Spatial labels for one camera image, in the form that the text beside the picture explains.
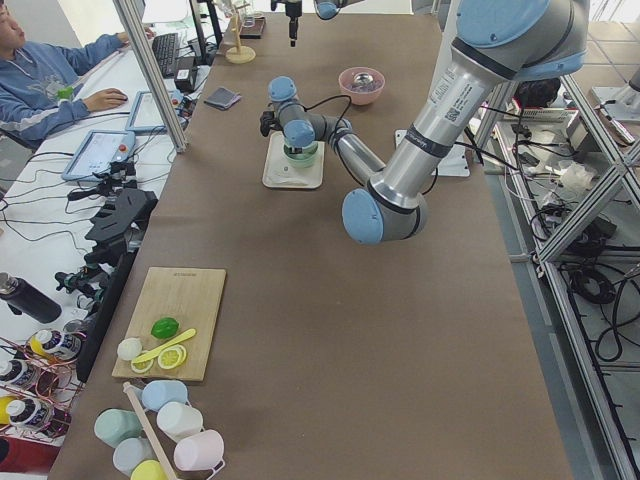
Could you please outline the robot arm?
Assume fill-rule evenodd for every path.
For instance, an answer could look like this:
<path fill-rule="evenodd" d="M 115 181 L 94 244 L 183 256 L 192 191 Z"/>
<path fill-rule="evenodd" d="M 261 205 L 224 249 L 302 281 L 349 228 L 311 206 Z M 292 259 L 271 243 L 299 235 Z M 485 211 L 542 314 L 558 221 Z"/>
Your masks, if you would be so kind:
<path fill-rule="evenodd" d="M 263 136 L 283 133 L 301 152 L 327 143 L 362 186 L 342 204 L 349 236 L 361 244 L 404 240 L 427 219 L 423 187 L 491 91 L 507 81 L 557 78 L 579 70 L 586 54 L 586 1 L 463 1 L 456 12 L 452 59 L 388 162 L 348 120 L 310 113 L 293 80 L 274 78 Z"/>
<path fill-rule="evenodd" d="M 303 14 L 303 5 L 299 0 L 283 0 L 272 1 L 271 10 L 274 11 L 278 4 L 284 6 L 285 15 L 289 19 L 288 23 L 288 37 L 291 47 L 295 47 L 298 40 L 298 28 L 299 19 Z M 356 4 L 356 1 L 349 0 L 322 0 L 314 1 L 313 7 L 316 15 L 324 21 L 328 21 L 337 16 L 342 9 L 351 4 Z"/>

